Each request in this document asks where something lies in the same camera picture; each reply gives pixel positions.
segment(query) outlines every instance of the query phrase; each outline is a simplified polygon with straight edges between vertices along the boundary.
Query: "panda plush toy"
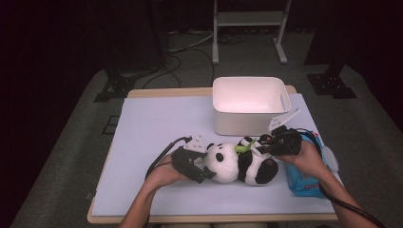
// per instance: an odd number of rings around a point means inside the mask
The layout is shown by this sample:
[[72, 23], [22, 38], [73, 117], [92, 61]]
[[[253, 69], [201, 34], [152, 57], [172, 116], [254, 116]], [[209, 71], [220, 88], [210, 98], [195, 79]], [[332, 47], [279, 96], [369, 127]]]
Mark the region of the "panda plush toy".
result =
[[258, 141], [249, 137], [238, 144], [209, 144], [204, 157], [204, 170], [216, 173], [213, 180], [228, 183], [236, 179], [250, 185], [270, 182], [278, 172], [278, 164], [268, 153], [261, 153]]

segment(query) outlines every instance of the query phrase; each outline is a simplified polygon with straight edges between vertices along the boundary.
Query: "human hand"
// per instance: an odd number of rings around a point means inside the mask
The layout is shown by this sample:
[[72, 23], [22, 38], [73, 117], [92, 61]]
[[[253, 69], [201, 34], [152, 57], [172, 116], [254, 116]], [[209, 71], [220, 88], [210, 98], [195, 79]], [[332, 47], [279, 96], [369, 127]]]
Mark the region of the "human hand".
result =
[[315, 146], [307, 141], [301, 142], [301, 149], [298, 155], [276, 156], [276, 159], [289, 162], [305, 175], [319, 180], [325, 178], [325, 175], [330, 173]]
[[156, 188], [161, 188], [176, 181], [185, 180], [189, 180], [189, 178], [172, 166], [172, 157], [168, 154], [161, 159], [159, 164], [148, 175], [145, 183], [151, 184]]

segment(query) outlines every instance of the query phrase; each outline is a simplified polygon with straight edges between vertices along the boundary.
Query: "black metal base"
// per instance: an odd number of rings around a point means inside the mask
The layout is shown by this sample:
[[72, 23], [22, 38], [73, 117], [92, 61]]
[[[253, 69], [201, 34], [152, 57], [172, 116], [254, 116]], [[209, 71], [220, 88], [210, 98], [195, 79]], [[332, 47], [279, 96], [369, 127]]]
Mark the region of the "black metal base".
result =
[[308, 74], [309, 82], [317, 95], [332, 95], [335, 99], [356, 98], [354, 92], [346, 87], [338, 76]]

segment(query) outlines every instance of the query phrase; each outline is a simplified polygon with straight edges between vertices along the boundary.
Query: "person's right hand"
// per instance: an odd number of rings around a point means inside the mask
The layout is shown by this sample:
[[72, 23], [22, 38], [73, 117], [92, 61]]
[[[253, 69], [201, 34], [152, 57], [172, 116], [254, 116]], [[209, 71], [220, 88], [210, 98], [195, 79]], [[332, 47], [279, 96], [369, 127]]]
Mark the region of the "person's right hand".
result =
[[301, 142], [301, 149], [298, 155], [276, 156], [276, 159], [289, 162], [305, 175], [317, 179], [320, 179], [325, 173], [330, 172], [315, 146], [307, 141]]

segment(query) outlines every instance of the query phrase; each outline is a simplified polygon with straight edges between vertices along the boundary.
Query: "human arm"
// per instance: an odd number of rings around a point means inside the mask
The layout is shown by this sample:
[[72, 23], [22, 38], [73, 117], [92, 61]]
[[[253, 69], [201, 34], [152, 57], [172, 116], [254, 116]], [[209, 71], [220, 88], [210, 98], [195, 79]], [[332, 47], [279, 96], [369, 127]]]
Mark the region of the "human arm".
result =
[[[323, 189], [331, 196], [351, 204], [357, 208], [361, 208], [360, 205], [353, 199], [344, 186], [333, 175], [329, 168], [322, 161], [315, 146], [310, 142], [302, 141], [301, 150], [296, 156], [277, 156], [285, 162], [292, 163], [302, 173], [315, 177]], [[359, 214], [352, 212], [336, 203], [332, 202], [335, 209], [337, 218], [344, 228], [350, 227], [377, 227], [372, 222], [363, 218]]]
[[171, 162], [171, 156], [166, 155], [148, 175], [119, 227], [143, 227], [147, 222], [151, 204], [157, 191], [175, 181], [188, 180], [186, 176], [172, 166]]

